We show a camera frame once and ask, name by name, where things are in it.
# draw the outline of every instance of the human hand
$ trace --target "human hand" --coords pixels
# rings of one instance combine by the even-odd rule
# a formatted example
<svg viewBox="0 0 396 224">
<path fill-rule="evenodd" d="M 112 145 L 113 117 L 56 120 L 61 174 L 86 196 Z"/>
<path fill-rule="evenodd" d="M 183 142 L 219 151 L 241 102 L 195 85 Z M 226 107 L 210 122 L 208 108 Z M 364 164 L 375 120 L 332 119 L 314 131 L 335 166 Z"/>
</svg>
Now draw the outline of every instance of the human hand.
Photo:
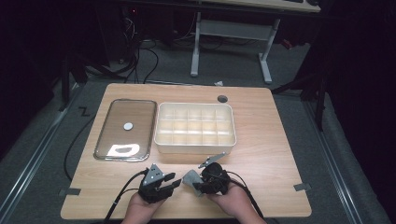
<svg viewBox="0 0 396 224">
<path fill-rule="evenodd" d="M 206 198 L 218 204 L 227 215 L 235 217 L 241 224 L 266 223 L 254 210 L 245 191 L 235 183 L 229 184 L 226 194 L 206 194 Z"/>
<path fill-rule="evenodd" d="M 121 224 L 146 224 L 148 223 L 157 209 L 166 201 L 161 200 L 156 203 L 147 203 L 135 193 L 128 204 L 125 219 Z"/>
</svg>

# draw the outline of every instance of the wooden table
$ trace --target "wooden table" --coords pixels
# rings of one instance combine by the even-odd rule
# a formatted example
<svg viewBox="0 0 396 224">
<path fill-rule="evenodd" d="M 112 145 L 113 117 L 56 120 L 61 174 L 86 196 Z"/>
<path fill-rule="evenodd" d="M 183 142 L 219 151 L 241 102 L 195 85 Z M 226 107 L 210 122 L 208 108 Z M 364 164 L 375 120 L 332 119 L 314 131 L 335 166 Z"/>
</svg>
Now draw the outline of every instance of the wooden table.
<svg viewBox="0 0 396 224">
<path fill-rule="evenodd" d="M 199 174 L 198 164 L 208 155 L 162 154 L 152 143 L 143 162 L 98 161 L 93 157 L 106 112 L 113 100 L 129 98 L 162 102 L 217 104 L 218 96 L 228 97 L 233 109 L 237 143 L 231 153 L 221 158 L 223 169 L 241 175 L 266 217 L 308 217 L 311 207 L 303 190 L 296 163 L 290 150 L 271 92 L 265 88 L 204 87 L 110 84 L 108 85 L 86 146 L 81 155 L 71 187 L 79 195 L 67 195 L 62 218 L 104 218 L 112 202 L 130 177 L 156 163 L 165 173 L 181 178 L 189 170 Z M 130 188 L 138 188 L 143 176 Z M 125 193 L 112 218 L 123 218 L 133 192 Z M 154 218 L 228 217 L 207 198 L 197 198 L 191 187 L 181 184 L 154 215 Z"/>
</svg>

